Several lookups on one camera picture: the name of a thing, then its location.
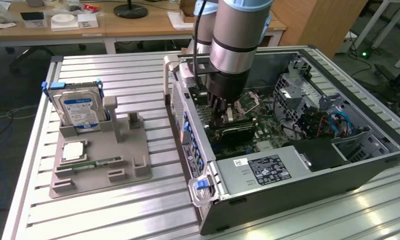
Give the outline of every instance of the aluminum extrusion table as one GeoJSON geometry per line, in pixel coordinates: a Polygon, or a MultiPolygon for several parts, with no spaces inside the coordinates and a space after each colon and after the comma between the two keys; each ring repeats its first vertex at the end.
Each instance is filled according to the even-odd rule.
{"type": "MultiPolygon", "coordinates": [[[[395,114],[322,53],[307,47],[306,50],[400,133],[395,114]]],[[[163,100],[163,58],[177,53],[69,56],[51,63],[48,83],[100,77],[104,94],[117,96],[117,113],[140,112],[153,177],[105,191],[49,198],[60,119],[43,96],[3,239],[400,239],[400,165],[355,191],[221,233],[199,235],[163,100]]],[[[312,81],[326,93],[335,91],[316,72],[312,81]]]]}

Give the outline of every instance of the hard drive label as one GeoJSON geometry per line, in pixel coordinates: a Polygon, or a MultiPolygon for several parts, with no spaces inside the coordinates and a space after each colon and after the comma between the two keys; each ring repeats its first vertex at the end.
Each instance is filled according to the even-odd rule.
{"type": "Polygon", "coordinates": [[[99,125],[96,112],[91,109],[93,105],[91,98],[65,100],[64,104],[72,125],[77,129],[89,129],[99,125]]]}
{"type": "Polygon", "coordinates": [[[267,185],[291,178],[291,174],[279,155],[250,160],[248,165],[260,185],[267,185]]]}

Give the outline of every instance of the wooden desk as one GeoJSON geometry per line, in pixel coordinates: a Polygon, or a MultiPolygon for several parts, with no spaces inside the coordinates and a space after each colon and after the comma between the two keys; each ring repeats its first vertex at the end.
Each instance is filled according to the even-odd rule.
{"type": "MultiPolygon", "coordinates": [[[[176,3],[157,2],[153,5],[145,5],[137,2],[148,9],[148,16],[140,19],[123,19],[115,14],[105,15],[107,22],[107,36],[153,36],[153,35],[184,35],[193,34],[193,30],[175,30],[172,27],[168,12],[177,12],[179,5],[176,3]]],[[[119,2],[107,3],[107,13],[112,13],[116,6],[121,5],[119,2]]],[[[287,26],[274,16],[268,26],[268,32],[286,30],[287,26]]]]}
{"type": "Polygon", "coordinates": [[[51,30],[51,16],[47,17],[47,26],[41,28],[27,28],[20,13],[24,12],[41,12],[52,9],[53,7],[29,7],[25,2],[12,2],[9,7],[11,14],[17,18],[16,26],[0,29],[0,41],[1,40],[47,40],[47,39],[75,39],[75,38],[89,38],[101,37],[105,35],[105,17],[97,16],[99,27],[87,28],[80,30],[69,31],[52,31],[51,30]]]}
{"type": "MultiPolygon", "coordinates": [[[[25,28],[20,12],[41,12],[52,7],[29,7],[25,2],[12,2],[11,13],[17,17],[17,26],[0,29],[0,47],[37,46],[60,44],[104,43],[108,54],[116,53],[116,42],[191,39],[193,30],[176,30],[172,27],[168,11],[179,11],[179,5],[171,2],[143,2],[148,16],[125,19],[115,15],[113,9],[124,2],[96,2],[101,12],[97,16],[99,27],[71,31],[51,31],[51,27],[25,28]]],[[[287,26],[274,16],[266,36],[271,36],[268,46],[278,46],[287,26]]]]}
{"type": "MultiPolygon", "coordinates": [[[[105,12],[108,13],[105,15],[105,35],[107,37],[115,37],[116,42],[192,38],[192,29],[176,30],[172,27],[168,12],[169,10],[173,10],[172,12],[179,11],[179,5],[176,3],[167,1],[152,4],[149,2],[144,3],[137,1],[136,4],[141,4],[148,9],[148,16],[140,19],[124,19],[112,14],[115,7],[120,4],[119,2],[108,2],[105,5],[105,12]]],[[[267,44],[270,47],[279,45],[284,30],[287,30],[287,26],[272,13],[272,20],[266,33],[266,36],[271,37],[267,44]]]]}

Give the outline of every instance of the barcode sticker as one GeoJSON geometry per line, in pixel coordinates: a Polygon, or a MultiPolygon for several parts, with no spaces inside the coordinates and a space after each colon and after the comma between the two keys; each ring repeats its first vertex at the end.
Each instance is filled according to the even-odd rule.
{"type": "Polygon", "coordinates": [[[236,167],[240,167],[243,165],[248,165],[248,159],[247,158],[240,158],[240,159],[236,159],[236,160],[232,160],[234,161],[234,165],[236,167]]]}
{"type": "Polygon", "coordinates": [[[84,33],[83,34],[83,37],[100,37],[100,36],[103,36],[101,33],[84,33]]]}

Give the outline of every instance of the power supply label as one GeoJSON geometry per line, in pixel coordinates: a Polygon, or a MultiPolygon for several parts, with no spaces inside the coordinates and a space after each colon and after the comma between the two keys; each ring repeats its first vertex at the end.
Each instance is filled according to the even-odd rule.
{"type": "Polygon", "coordinates": [[[291,174],[279,155],[250,160],[248,165],[260,185],[267,185],[291,178],[291,174]]]}

